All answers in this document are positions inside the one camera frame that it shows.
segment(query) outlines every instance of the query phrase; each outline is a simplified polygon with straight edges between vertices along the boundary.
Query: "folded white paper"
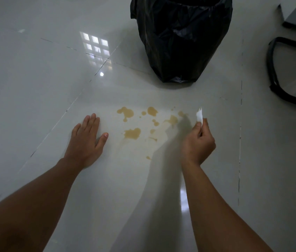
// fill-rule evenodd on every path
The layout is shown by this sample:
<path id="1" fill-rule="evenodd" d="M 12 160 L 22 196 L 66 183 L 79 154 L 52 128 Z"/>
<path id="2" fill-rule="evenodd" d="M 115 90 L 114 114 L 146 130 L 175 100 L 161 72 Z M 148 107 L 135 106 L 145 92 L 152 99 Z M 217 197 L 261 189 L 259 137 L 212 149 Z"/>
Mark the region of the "folded white paper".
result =
<path id="1" fill-rule="evenodd" d="M 203 113 L 202 113 L 202 108 L 200 108 L 197 113 L 196 113 L 196 116 L 197 116 L 197 122 L 200 122 L 203 126 Z"/>

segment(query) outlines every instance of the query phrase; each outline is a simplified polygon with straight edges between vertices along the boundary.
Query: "smeared liquid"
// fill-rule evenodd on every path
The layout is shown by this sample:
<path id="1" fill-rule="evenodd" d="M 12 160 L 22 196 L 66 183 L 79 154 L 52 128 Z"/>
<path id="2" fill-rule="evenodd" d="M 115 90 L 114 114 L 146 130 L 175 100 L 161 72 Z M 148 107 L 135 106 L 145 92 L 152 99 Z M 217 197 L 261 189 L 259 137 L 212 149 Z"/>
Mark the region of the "smeared liquid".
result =
<path id="1" fill-rule="evenodd" d="M 153 116 L 153 117 L 156 117 L 156 114 L 158 113 L 158 111 L 155 110 L 154 107 L 149 107 L 149 108 L 147 109 L 147 112 L 148 112 L 148 114 L 149 114 L 150 116 Z"/>
<path id="2" fill-rule="evenodd" d="M 178 115 L 183 118 L 186 114 L 183 111 L 179 111 Z"/>
<path id="3" fill-rule="evenodd" d="M 125 138 L 126 139 L 133 139 L 136 140 L 141 134 L 141 129 L 140 128 L 135 128 L 134 130 L 129 129 L 129 130 L 125 130 Z"/>
<path id="4" fill-rule="evenodd" d="M 164 122 L 168 122 L 174 127 L 174 125 L 178 123 L 178 119 L 174 115 L 171 115 L 170 119 L 166 119 Z"/>
<path id="5" fill-rule="evenodd" d="M 154 122 L 154 126 L 158 126 L 160 123 L 157 122 L 155 119 L 152 120 Z"/>
<path id="6" fill-rule="evenodd" d="M 122 107 L 120 110 L 117 110 L 117 113 L 124 114 L 124 122 L 127 122 L 127 118 L 131 118 L 134 116 L 134 111 L 132 111 L 131 109 L 127 109 L 126 107 Z"/>

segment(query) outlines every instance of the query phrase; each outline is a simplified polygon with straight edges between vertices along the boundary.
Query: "tile floor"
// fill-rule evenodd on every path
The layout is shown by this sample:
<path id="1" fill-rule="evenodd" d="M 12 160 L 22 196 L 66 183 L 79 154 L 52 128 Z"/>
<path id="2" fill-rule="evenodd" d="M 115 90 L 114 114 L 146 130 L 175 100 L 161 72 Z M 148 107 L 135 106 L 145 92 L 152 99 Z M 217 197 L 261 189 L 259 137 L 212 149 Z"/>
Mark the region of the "tile floor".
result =
<path id="1" fill-rule="evenodd" d="M 0 0 L 0 200 L 51 168 L 95 112 L 109 140 L 46 251 L 195 251 L 178 151 L 201 106 L 217 143 L 203 169 L 273 250 L 296 251 L 296 106 L 269 90 L 264 61 L 274 37 L 296 40 L 280 1 L 233 0 L 229 32 L 191 86 L 156 78 L 130 1 Z M 289 89 L 296 50 L 281 48 L 275 63 Z M 123 106 L 135 113 L 126 123 Z M 158 127 L 140 115 L 149 106 Z M 163 122 L 172 114 L 174 127 Z M 137 127 L 139 139 L 125 140 Z"/>

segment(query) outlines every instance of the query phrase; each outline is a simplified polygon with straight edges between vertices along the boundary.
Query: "brown stain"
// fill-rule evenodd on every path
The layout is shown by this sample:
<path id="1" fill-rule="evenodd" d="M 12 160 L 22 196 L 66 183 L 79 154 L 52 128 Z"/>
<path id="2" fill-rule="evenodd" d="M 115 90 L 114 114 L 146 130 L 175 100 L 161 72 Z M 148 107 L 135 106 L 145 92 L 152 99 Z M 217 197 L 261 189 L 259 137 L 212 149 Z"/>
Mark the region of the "brown stain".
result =
<path id="1" fill-rule="evenodd" d="M 187 114 L 184 113 L 183 111 L 179 111 L 179 112 L 178 112 L 178 115 L 179 115 L 180 117 L 184 118 L 184 116 L 186 116 Z"/>
<path id="2" fill-rule="evenodd" d="M 152 138 L 152 137 L 148 137 L 149 139 L 153 139 L 154 141 L 156 141 L 157 142 L 157 139 L 155 139 L 155 138 Z"/>
<path id="3" fill-rule="evenodd" d="M 141 129 L 140 128 L 135 128 L 134 130 L 129 129 L 125 130 L 125 138 L 126 139 L 133 139 L 136 140 L 141 134 Z"/>
<path id="4" fill-rule="evenodd" d="M 158 126 L 158 125 L 160 124 L 160 123 L 157 122 L 155 119 L 153 119 L 152 121 L 153 121 L 153 123 L 154 123 L 154 126 Z"/>
<path id="5" fill-rule="evenodd" d="M 155 110 L 154 107 L 148 107 L 147 112 L 150 116 L 156 117 L 156 114 L 158 113 L 157 110 Z"/>
<path id="6" fill-rule="evenodd" d="M 127 122 L 127 118 L 131 118 L 134 116 L 134 111 L 131 109 L 127 109 L 126 107 L 122 107 L 120 110 L 117 110 L 117 113 L 124 114 L 124 116 L 125 116 L 124 122 Z"/>
<path id="7" fill-rule="evenodd" d="M 166 119 L 164 122 L 168 122 L 174 127 L 174 125 L 178 123 L 178 119 L 174 115 L 170 115 L 170 119 Z"/>

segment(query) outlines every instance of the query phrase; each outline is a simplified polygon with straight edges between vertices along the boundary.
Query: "person's left hand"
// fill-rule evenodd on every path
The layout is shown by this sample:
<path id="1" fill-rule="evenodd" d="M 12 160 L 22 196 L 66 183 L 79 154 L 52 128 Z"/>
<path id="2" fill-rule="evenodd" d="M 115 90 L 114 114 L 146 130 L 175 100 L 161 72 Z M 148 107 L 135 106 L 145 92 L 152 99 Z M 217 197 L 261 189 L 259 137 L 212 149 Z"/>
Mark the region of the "person's left hand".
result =
<path id="1" fill-rule="evenodd" d="M 77 124 L 71 133 L 64 158 L 77 162 L 80 168 L 92 165 L 102 154 L 108 133 L 103 133 L 96 144 L 100 118 L 96 114 L 84 118 L 83 124 Z"/>

